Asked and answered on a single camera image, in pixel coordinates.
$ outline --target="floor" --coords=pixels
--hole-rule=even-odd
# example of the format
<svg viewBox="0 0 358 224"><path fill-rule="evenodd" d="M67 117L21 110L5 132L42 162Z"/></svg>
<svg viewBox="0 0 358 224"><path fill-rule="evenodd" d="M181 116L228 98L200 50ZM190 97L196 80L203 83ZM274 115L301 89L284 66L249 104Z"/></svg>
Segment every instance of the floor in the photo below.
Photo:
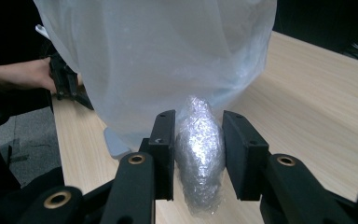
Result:
<svg viewBox="0 0 358 224"><path fill-rule="evenodd" d="M358 55L345 54L358 58ZM61 165L54 117L49 107L12 117L0 126L0 148L4 154L9 145L13 147L9 167L22 186Z"/></svg>

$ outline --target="light wood tabletop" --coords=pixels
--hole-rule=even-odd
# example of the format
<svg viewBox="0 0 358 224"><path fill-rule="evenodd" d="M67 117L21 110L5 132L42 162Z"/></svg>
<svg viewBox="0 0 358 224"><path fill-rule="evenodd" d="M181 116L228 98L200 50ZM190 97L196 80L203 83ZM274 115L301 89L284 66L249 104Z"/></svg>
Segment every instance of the light wood tabletop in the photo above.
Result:
<svg viewBox="0 0 358 224"><path fill-rule="evenodd" d="M82 105L53 105L65 184L87 193L113 179L118 162L106 149L105 124ZM227 110L244 115L272 154L297 157L326 189L356 200L358 61L273 33L266 70ZM157 201L156 223L263 223L259 203L237 201L227 172L223 182L217 212L192 217L175 174L174 201Z"/></svg>

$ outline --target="person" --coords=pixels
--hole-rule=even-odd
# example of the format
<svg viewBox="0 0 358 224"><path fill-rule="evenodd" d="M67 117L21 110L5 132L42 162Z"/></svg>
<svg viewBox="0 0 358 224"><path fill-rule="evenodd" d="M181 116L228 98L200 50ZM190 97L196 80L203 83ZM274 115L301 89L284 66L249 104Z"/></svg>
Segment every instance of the person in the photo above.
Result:
<svg viewBox="0 0 358 224"><path fill-rule="evenodd" d="M48 93L56 91L50 77L49 62L50 58L47 57L0 65L0 104L13 104L13 114L46 106L46 90ZM24 99L31 99L34 104L28 101L24 103ZM63 185L62 168L58 167L37 177L22 189L0 190L0 223L17 223L40 194Z"/></svg>

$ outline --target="bubble wrap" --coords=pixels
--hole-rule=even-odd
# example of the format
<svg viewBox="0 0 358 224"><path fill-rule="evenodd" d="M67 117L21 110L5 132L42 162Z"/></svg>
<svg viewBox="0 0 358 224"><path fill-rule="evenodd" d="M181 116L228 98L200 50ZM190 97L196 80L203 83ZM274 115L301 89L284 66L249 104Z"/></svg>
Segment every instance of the bubble wrap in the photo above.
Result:
<svg viewBox="0 0 358 224"><path fill-rule="evenodd" d="M175 160L185 200L193 216L213 214L221 202L226 162L222 131L205 100L190 96L183 112Z"/></svg>

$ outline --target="plastic bag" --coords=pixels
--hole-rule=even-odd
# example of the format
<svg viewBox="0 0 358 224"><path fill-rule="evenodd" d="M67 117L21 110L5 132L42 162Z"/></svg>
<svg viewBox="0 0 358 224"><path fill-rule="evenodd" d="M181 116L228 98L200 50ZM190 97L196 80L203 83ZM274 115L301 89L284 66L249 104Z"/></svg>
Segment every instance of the plastic bag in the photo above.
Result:
<svg viewBox="0 0 358 224"><path fill-rule="evenodd" d="M276 0L34 0L99 117L136 150L189 95L224 109L263 71Z"/></svg>
<svg viewBox="0 0 358 224"><path fill-rule="evenodd" d="M223 131L205 100L190 96L175 142L175 160L189 212L213 214L222 201L226 168Z"/></svg>

